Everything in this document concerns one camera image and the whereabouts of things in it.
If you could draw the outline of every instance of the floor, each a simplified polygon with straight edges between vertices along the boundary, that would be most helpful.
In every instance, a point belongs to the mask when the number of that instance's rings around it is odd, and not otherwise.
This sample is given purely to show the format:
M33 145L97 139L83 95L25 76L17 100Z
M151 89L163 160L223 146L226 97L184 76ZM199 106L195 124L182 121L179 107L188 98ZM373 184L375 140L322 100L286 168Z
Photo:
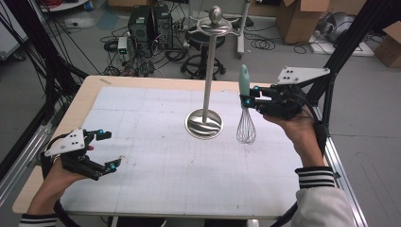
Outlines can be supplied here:
M97 9L89 13L79 8L55 16L61 20L80 13L94 19L95 26L72 30L70 35L98 71L102 72L109 62L99 39L111 36L113 30L125 26L129 14L108 9L104 0L97 2ZM274 25L270 18L253 20L255 25L250 29L254 30ZM270 38L279 37L275 27L257 32ZM61 36L73 64L89 74L98 75L66 34ZM322 67L329 58L328 55L311 53L307 46L305 54L298 54L294 52L293 46L277 44L272 50L256 49L252 47L251 41L246 40L246 53L239 60L235 53L235 43L234 37L227 37L224 46L217 50L217 58L227 68L224 75L218 76L219 80L237 80L238 66L243 63L249 68L252 82L275 82L285 65ZM377 46L375 42L367 44L371 48ZM189 53L192 55L196 51L190 49ZM162 60L155 63L155 66L160 67L165 62ZM180 66L179 63L170 62L149 76L188 79L188 75L180 72ZM330 133L370 226L401 226L400 83L401 69L388 68L376 57L350 58L336 80ZM9 59L0 64L0 96L0 159L3 160L44 104L44 92L29 60ZM20 215L12 213L11 206L29 171L26 171L0 207L2 226L15 226L19 221ZM74 219L85 226L106 226L100 217ZM201 226L198 220L191 221L185 222L183 226ZM168 226L178 226L173 223L174 219L171 219ZM259 225L265 227L270 223L260 220Z

